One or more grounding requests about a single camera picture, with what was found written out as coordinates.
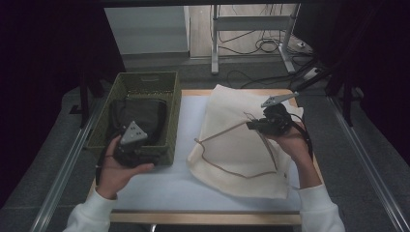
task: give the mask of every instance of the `metal frame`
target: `metal frame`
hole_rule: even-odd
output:
[[[280,43],[278,50],[283,59],[284,65],[289,73],[294,73],[292,60],[287,52],[290,36],[293,26],[295,25],[296,17],[299,11],[300,4],[296,4],[292,14],[273,15],[273,16],[218,16],[218,5],[214,5],[213,16],[213,41],[212,41],[212,57],[211,71],[212,74],[219,72],[219,56],[218,56],[218,41],[217,32],[219,31],[251,31],[251,30],[286,30],[283,43]]]
[[[92,105],[92,114],[86,125],[79,130],[78,135],[74,141],[72,148],[67,155],[66,160],[64,160],[61,165],[61,169],[55,178],[42,207],[40,208],[36,219],[30,229],[30,232],[34,231],[45,231],[48,224],[54,214],[55,208],[57,207],[58,201],[63,194],[67,182],[69,181],[73,168],[75,166],[76,160],[83,148],[85,140],[87,139],[88,132],[97,121],[100,112],[103,109],[103,100],[96,99],[96,102]]]
[[[395,197],[386,186],[376,166],[373,164],[370,156],[368,155],[364,145],[362,144],[359,136],[355,133],[354,128],[351,128],[344,120],[343,115],[340,113],[341,107],[337,97],[328,97],[328,101],[334,109],[334,113],[337,116],[346,138],[349,140],[350,145],[356,153],[360,164],[365,171],[368,180],[374,188],[377,196],[379,197],[382,205],[384,206],[390,220],[395,226],[396,231],[405,232],[410,231],[409,223],[405,218],[405,215],[401,211],[398,203],[395,201]]]

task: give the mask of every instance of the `person's left hand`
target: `person's left hand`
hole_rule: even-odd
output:
[[[135,168],[127,168],[120,165],[113,157],[115,147],[121,136],[117,136],[109,143],[102,166],[100,183],[96,188],[97,193],[105,199],[115,199],[117,192],[123,189],[131,177],[153,169],[154,164],[147,163]]]

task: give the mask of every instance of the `white sleeve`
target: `white sleeve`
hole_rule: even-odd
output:
[[[344,232],[338,206],[324,185],[299,190],[303,232]]]
[[[108,231],[110,225],[109,215],[116,202],[117,200],[103,198],[94,189],[94,192],[84,204],[75,206],[64,231]]]

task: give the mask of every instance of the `cream fabric bag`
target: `cream fabric bag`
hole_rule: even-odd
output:
[[[187,159],[193,176],[234,196],[287,197],[290,157],[275,141],[246,125],[249,118],[264,117],[260,104],[268,98],[220,85],[213,90]],[[289,113],[302,116],[302,108],[283,104]]]

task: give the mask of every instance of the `hand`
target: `hand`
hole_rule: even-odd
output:
[[[108,145],[102,165],[100,183],[96,188],[97,193],[105,199],[115,199],[117,192],[127,185],[131,177],[147,172],[154,167],[152,163],[141,164],[135,168],[120,165],[113,157],[120,138],[121,136],[117,136]]]
[[[305,129],[302,123],[297,124],[302,129]],[[316,187],[322,184],[308,153],[308,145],[297,129],[292,127],[287,134],[282,136],[271,136],[268,134],[265,134],[265,136],[275,140],[280,148],[295,161],[301,189]]]
[[[297,122],[297,124],[305,129],[303,123]],[[308,154],[308,145],[306,144],[303,136],[294,127],[290,131],[282,136],[273,136],[264,134],[265,137],[273,139],[277,142],[280,148],[287,153],[295,162],[305,161],[310,159]]]

